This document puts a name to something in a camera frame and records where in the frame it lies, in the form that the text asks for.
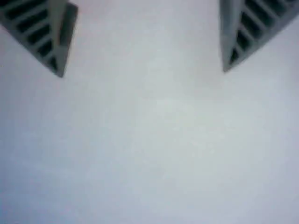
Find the white surface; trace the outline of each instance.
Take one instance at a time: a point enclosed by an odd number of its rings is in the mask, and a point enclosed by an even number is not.
[[[64,79],[0,31],[0,223],[299,223],[298,19],[223,75],[216,0],[75,3]]]

